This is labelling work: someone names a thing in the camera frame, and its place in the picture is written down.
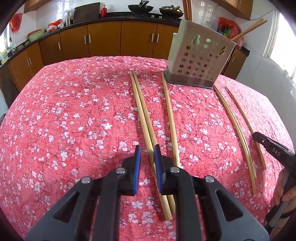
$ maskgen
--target tablecloth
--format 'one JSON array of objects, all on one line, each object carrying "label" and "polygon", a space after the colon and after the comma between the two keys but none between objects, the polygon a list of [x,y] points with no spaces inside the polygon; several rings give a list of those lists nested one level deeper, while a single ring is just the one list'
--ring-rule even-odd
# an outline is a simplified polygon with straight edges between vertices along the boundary
[{"label": "tablecloth", "polygon": [[[162,154],[172,157],[161,81],[165,67],[166,60],[141,57],[69,60],[45,66],[25,86],[0,127],[0,207],[22,237],[79,179],[105,176],[139,144],[139,191],[121,197],[120,239],[176,239],[175,221],[165,221],[160,207],[130,79],[135,71]],[[282,167],[262,149],[263,171],[251,133],[224,86],[255,131],[291,150],[292,141],[265,96],[222,75],[215,84],[247,139],[257,194],[251,194],[239,139],[215,92],[168,84],[182,168],[197,177],[214,176],[263,223]]]}]

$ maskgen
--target wooden stick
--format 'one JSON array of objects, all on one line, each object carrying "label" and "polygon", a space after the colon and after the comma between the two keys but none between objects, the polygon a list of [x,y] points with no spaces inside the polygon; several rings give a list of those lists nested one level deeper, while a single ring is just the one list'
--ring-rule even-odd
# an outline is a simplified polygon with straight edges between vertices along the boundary
[{"label": "wooden stick", "polygon": [[[148,113],[148,109],[147,109],[147,106],[145,103],[145,99],[144,99],[144,96],[143,96],[143,93],[142,93],[142,90],[141,90],[141,87],[140,87],[140,84],[139,84],[139,81],[138,81],[138,78],[137,78],[137,75],[135,72],[133,73],[133,76],[134,76],[135,83],[136,83],[137,90],[138,90],[138,94],[140,97],[142,109],[144,112],[146,124],[147,124],[148,131],[149,131],[149,136],[150,136],[151,143],[152,143],[152,147],[154,147],[157,144],[157,139],[156,139],[156,136],[155,136],[155,133],[153,130],[153,126],[152,126],[152,123],[151,123],[151,120],[149,117],[149,113]],[[168,203],[170,205],[171,213],[175,214],[176,213],[176,203],[175,203],[175,199],[174,199],[173,195],[167,195],[167,199],[168,199]]]},{"label": "wooden stick", "polygon": [[247,166],[248,166],[248,170],[249,170],[249,175],[250,175],[250,181],[251,181],[251,187],[252,187],[252,194],[256,194],[256,185],[255,185],[255,177],[256,177],[256,172],[253,166],[253,161],[251,158],[251,154],[250,154],[250,150],[249,147],[247,145],[246,139],[242,133],[242,129],[240,128],[232,110],[230,109],[228,103],[226,102],[226,100],[224,99],[223,95],[221,94],[221,92],[217,89],[217,87],[215,85],[213,85],[213,89],[216,92],[217,96],[219,97],[220,101],[222,102],[224,108],[226,109],[231,122],[239,136],[239,140],[241,142],[245,157],[246,157],[246,161],[247,161]]},{"label": "wooden stick", "polygon": [[187,0],[182,0],[182,2],[183,2],[184,19],[188,20]]},{"label": "wooden stick", "polygon": [[192,21],[192,4],[191,0],[187,0],[188,19]]},{"label": "wooden stick", "polygon": [[251,25],[249,28],[247,28],[245,31],[243,31],[242,33],[240,33],[239,35],[235,36],[234,38],[232,38],[231,40],[233,42],[237,42],[241,37],[243,37],[244,35],[248,34],[249,32],[253,31],[254,29],[260,27],[261,25],[267,23],[267,20],[263,20],[260,22],[256,22],[253,25]]},{"label": "wooden stick", "polygon": [[[142,109],[141,100],[140,100],[139,93],[138,93],[138,90],[137,90],[137,86],[136,86],[136,83],[135,83],[135,79],[134,79],[134,76],[133,76],[132,73],[131,73],[131,81],[132,81],[132,84],[133,84],[133,92],[134,92],[136,103],[137,103],[139,118],[140,118],[140,122],[141,122],[141,127],[142,127],[142,131],[143,131],[143,135],[144,135],[146,148],[147,148],[149,159],[150,159],[150,164],[151,164],[151,168],[152,168],[152,172],[153,172],[153,177],[154,177],[156,187],[157,187],[156,168],[155,168],[155,163],[154,163],[154,150],[153,150],[153,146],[152,146],[151,139],[150,139],[150,136],[149,136],[149,131],[148,131],[147,123],[146,123],[146,120],[145,120],[145,115],[144,115],[144,112],[143,112],[143,109]],[[160,199],[160,204],[161,204],[161,207],[163,209],[165,219],[166,220],[172,220],[173,217],[172,217],[172,214],[170,212],[170,206],[168,204],[167,197],[163,196],[163,195],[161,195],[159,193],[158,187],[157,187],[157,192],[158,192],[158,196],[159,196],[159,199]]]},{"label": "wooden stick", "polygon": [[[254,133],[254,130],[253,130],[253,128],[252,128],[252,126],[251,126],[251,124],[250,124],[250,122],[249,122],[249,120],[248,120],[246,114],[244,113],[244,111],[243,111],[241,105],[240,105],[239,102],[236,100],[236,98],[235,98],[234,95],[231,93],[231,91],[230,91],[227,87],[225,87],[225,89],[227,90],[228,94],[229,94],[230,97],[233,99],[233,101],[234,101],[234,103],[236,104],[237,108],[238,108],[239,111],[241,112],[241,114],[242,114],[242,116],[243,116],[245,122],[247,123],[247,125],[248,125],[248,127],[249,127],[249,129],[250,129],[250,131],[251,131],[251,134],[253,134],[253,133]],[[262,166],[263,166],[263,170],[266,170],[266,164],[265,164],[265,161],[264,161],[264,157],[263,157],[263,154],[262,154],[262,151],[261,151],[260,145],[259,145],[258,142],[255,142],[255,143],[256,143],[256,145],[257,145],[257,149],[258,149],[258,151],[259,151],[259,155],[260,155],[261,163],[262,163]]]},{"label": "wooden stick", "polygon": [[179,156],[178,139],[177,139],[177,133],[176,133],[172,105],[170,102],[170,95],[168,93],[168,87],[166,85],[165,75],[163,74],[163,72],[161,72],[161,76],[163,78],[163,89],[165,92],[165,101],[166,101],[167,109],[168,109],[168,121],[170,123],[170,137],[172,139],[174,162],[177,167],[180,167],[181,163],[180,163],[180,156]]}]

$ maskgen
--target wok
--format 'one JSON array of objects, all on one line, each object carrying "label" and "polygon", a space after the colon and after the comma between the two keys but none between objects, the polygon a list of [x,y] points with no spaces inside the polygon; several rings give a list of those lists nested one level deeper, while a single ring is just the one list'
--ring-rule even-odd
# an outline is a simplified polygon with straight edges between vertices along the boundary
[{"label": "wok", "polygon": [[180,18],[184,14],[180,10],[180,6],[174,7],[174,5],[161,7],[159,11],[162,15],[175,17],[175,18]]},{"label": "wok", "polygon": [[149,1],[141,1],[140,4],[132,4],[128,5],[128,9],[132,11],[135,14],[145,14],[152,11],[152,6],[147,6],[146,4],[149,3]]}]

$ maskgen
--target hand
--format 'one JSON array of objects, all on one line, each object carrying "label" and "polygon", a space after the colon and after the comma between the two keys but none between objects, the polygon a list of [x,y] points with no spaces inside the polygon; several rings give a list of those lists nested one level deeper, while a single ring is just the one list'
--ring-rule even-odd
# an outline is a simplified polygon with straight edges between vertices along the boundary
[{"label": "hand", "polygon": [[279,173],[279,178],[277,180],[276,183],[276,188],[274,189],[274,195],[273,198],[270,200],[270,206],[271,208],[275,205],[279,205],[281,199],[283,202],[285,201],[290,201],[291,199],[293,199],[295,197],[296,199],[296,186],[294,186],[293,188],[291,188],[284,196],[284,187],[282,185],[282,180],[284,178],[284,170],[282,170]]}]

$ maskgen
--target red bottle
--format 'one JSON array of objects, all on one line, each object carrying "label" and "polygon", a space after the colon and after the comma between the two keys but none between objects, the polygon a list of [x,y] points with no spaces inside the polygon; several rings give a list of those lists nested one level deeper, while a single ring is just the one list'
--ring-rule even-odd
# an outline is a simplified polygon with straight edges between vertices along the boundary
[{"label": "red bottle", "polygon": [[106,17],[106,15],[107,15],[107,8],[106,8],[106,5],[103,4],[103,8],[101,10],[101,17],[104,18]]}]

